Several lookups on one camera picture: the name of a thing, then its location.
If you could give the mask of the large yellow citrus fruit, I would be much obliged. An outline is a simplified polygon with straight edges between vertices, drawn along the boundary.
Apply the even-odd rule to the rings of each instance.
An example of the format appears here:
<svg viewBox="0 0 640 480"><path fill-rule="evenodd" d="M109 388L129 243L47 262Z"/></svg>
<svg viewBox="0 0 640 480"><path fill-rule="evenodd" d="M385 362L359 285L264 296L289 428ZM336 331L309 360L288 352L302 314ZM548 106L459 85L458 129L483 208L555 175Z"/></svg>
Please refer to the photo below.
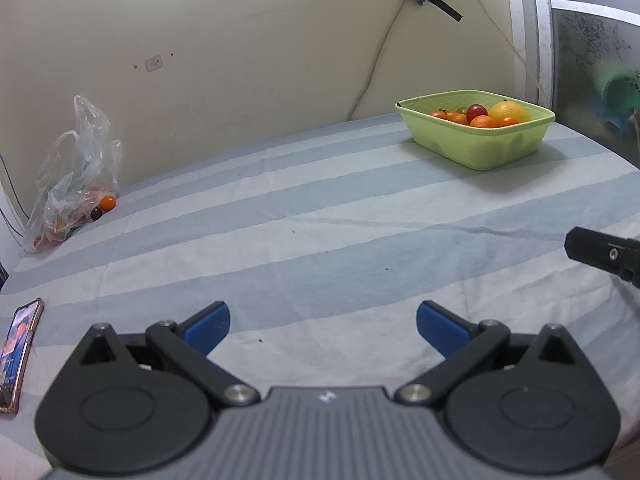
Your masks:
<svg viewBox="0 0 640 480"><path fill-rule="evenodd" d="M518 102L511 100L501 100L488 110L488 115L495 120L511 116L518 120L518 123L529 122L530 115L526 108Z"/></svg>

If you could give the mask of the small orange tomato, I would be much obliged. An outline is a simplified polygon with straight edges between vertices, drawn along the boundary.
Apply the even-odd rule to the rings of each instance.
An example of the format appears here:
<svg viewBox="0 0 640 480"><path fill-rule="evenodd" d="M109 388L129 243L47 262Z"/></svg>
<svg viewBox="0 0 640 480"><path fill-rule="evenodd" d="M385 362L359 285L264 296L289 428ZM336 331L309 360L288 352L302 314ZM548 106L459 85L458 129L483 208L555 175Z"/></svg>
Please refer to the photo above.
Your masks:
<svg viewBox="0 0 640 480"><path fill-rule="evenodd" d="M506 116L497 120L497 125L499 127L507 127L517 125L518 120L515 117Z"/></svg>

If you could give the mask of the red tomato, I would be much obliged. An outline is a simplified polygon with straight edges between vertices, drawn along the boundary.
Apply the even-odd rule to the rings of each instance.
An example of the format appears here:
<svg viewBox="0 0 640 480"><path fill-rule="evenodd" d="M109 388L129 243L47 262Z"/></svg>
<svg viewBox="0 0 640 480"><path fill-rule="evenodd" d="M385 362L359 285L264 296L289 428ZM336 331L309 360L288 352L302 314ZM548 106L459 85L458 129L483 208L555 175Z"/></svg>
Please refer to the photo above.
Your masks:
<svg viewBox="0 0 640 480"><path fill-rule="evenodd" d="M475 118L487 116L488 111L483 105L472 104L466 109L466 121L470 124Z"/></svg>

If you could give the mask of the smartphone with pink case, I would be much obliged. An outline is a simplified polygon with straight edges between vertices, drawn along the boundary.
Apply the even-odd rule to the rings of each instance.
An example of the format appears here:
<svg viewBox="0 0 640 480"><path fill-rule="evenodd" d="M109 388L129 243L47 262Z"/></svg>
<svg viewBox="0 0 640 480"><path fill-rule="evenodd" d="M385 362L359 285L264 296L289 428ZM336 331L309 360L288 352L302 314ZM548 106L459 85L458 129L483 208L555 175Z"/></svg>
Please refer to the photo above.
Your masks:
<svg viewBox="0 0 640 480"><path fill-rule="evenodd" d="M36 298L14 312L1 352L2 414L15 414L20 406L29 351L43 310L44 301Z"/></svg>

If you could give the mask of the green plastic basket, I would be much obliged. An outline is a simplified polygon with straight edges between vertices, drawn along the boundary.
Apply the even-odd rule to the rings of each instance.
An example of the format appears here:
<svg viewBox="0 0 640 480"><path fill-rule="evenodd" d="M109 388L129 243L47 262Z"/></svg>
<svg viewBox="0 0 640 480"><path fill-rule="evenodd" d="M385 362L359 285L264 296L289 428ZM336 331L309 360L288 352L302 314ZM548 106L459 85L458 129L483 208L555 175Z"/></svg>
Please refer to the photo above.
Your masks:
<svg viewBox="0 0 640 480"><path fill-rule="evenodd" d="M548 108L518 99L529 116L527 122L496 128L477 128L433 115L436 110L455 112L477 104L485 108L506 101L506 96L483 90L454 90L400 100L396 110L413 141L442 157L474 170L495 169L535 153L555 114Z"/></svg>

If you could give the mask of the small dark fruit by bag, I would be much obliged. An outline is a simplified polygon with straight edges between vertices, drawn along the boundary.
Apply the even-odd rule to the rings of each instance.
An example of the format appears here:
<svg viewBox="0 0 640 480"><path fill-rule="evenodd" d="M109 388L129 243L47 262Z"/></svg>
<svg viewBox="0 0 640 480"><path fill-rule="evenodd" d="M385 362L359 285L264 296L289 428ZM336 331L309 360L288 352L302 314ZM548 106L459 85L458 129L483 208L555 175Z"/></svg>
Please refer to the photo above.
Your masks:
<svg viewBox="0 0 640 480"><path fill-rule="evenodd" d="M91 214L90 214L90 218L93 221L98 220L102 216L103 216L103 211L99 207L94 208L93 211L91 211Z"/></svg>

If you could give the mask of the small orange by bag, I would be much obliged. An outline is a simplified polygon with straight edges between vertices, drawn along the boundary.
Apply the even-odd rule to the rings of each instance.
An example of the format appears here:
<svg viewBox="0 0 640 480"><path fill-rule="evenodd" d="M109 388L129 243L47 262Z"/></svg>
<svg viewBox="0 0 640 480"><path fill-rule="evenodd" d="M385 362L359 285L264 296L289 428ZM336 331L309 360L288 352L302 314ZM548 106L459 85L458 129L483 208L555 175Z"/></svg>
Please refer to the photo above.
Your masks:
<svg viewBox="0 0 640 480"><path fill-rule="evenodd" d="M99 208L103 212L109 212L117 205L117 198L114 195L105 195L99 202Z"/></svg>

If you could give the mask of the frosted glass sliding door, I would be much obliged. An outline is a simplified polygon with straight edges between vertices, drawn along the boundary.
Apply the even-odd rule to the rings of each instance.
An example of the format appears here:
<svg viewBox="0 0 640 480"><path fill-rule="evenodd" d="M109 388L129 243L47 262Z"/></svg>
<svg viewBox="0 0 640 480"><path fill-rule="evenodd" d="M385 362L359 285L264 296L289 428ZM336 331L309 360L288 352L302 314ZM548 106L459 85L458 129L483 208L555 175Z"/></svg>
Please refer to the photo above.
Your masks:
<svg viewBox="0 0 640 480"><path fill-rule="evenodd" d="M515 93L639 161L639 0L508 0Z"/></svg>

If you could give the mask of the striped blue white bedsheet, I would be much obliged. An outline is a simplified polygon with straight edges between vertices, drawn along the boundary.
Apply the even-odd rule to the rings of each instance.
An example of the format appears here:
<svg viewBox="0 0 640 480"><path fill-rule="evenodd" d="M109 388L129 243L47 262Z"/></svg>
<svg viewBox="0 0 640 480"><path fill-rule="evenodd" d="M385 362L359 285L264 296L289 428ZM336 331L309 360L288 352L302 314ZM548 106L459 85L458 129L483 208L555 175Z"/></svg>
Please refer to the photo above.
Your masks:
<svg viewBox="0 0 640 480"><path fill-rule="evenodd" d="M575 226L639 233L639 173L561 125L509 166L476 172L420 148L395 115L241 148L128 188L52 252L24 258L1 319L41 298L1 474L48 463L35 410L96 322L137 333L222 300L216 363L275 385L395 389L438 361L414 316L431 299L521 333L565 325L639 430L639 293L567 258Z"/></svg>

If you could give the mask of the clear plastic bag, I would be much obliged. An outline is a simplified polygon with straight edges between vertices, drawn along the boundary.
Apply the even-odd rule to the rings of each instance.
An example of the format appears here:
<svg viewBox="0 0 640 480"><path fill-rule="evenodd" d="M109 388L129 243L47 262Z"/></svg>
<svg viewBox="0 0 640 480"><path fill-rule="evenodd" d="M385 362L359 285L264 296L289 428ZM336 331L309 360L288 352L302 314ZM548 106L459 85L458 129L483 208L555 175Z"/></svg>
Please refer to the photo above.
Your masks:
<svg viewBox="0 0 640 480"><path fill-rule="evenodd" d="M101 200L119 191L122 142L88 99L75 96L74 112L75 128L55 140L36 175L37 198L23 238L30 254L64 243L92 221Z"/></svg>

